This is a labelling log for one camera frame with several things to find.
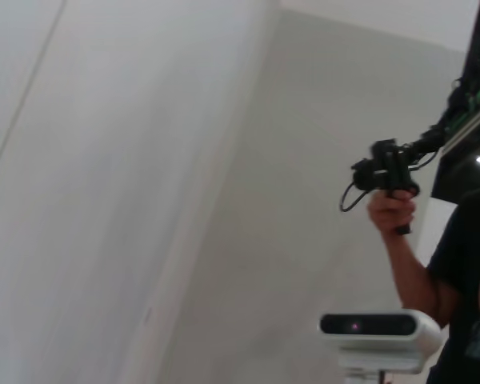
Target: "black cable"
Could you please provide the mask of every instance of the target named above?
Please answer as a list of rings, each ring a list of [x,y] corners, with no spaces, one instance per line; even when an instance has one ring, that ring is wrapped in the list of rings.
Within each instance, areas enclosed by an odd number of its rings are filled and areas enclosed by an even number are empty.
[[[434,154],[432,155],[432,157],[430,157],[426,162],[424,162],[423,164],[419,164],[418,166],[414,167],[414,168],[409,168],[409,170],[411,172],[415,172],[417,170],[420,170],[421,168],[423,168],[424,166],[428,166],[430,163],[432,163],[432,161],[438,156],[438,153],[439,151],[436,150],[434,152]]]
[[[355,202],[353,202],[349,207],[344,208],[346,196],[348,195],[348,193],[350,192],[350,190],[352,189],[353,186],[354,186],[354,183],[350,184],[350,185],[346,188],[345,193],[344,193],[343,196],[342,196],[342,200],[341,200],[340,203],[339,203],[339,210],[340,210],[341,212],[343,212],[343,213],[352,210],[352,209],[353,209],[357,204],[359,204],[359,202],[360,202],[361,200],[363,200],[364,197],[367,196],[368,193],[369,193],[369,191],[363,192],[363,193],[361,194],[361,196],[359,196],[359,197],[356,199]]]

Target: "camera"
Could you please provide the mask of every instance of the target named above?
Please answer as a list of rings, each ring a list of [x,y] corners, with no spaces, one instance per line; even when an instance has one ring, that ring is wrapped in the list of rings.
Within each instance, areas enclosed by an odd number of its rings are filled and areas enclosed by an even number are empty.
[[[441,328],[416,310],[326,314],[319,330],[338,350],[346,382],[377,384],[381,374],[419,374],[442,345]]]

